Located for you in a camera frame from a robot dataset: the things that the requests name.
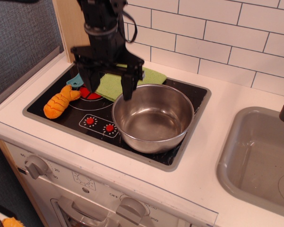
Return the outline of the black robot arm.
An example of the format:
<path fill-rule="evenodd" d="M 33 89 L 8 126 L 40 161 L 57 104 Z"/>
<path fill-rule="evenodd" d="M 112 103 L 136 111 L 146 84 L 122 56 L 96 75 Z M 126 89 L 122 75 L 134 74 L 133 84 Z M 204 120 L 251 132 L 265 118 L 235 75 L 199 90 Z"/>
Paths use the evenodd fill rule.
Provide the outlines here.
<path fill-rule="evenodd" d="M 139 80 L 143 80 L 144 60 L 126 48 L 124 18 L 133 18 L 124 10 L 125 0 L 79 0 L 85 19 L 88 46 L 75 46 L 71 53 L 75 65 L 90 92 L 96 91 L 104 74 L 121 76 L 123 98 L 132 98 Z"/>

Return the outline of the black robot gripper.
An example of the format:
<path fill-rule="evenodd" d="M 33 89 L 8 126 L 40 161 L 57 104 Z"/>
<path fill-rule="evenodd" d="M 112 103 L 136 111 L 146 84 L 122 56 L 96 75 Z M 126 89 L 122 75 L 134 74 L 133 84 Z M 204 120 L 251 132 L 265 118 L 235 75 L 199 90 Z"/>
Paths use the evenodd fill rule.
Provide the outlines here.
<path fill-rule="evenodd" d="M 123 99 L 132 98 L 139 80 L 143 80 L 144 60 L 130 53 L 125 43 L 124 26 L 111 29 L 85 27 L 90 45 L 71 48 L 81 79 L 86 88 L 94 93 L 105 73 L 121 76 Z"/>

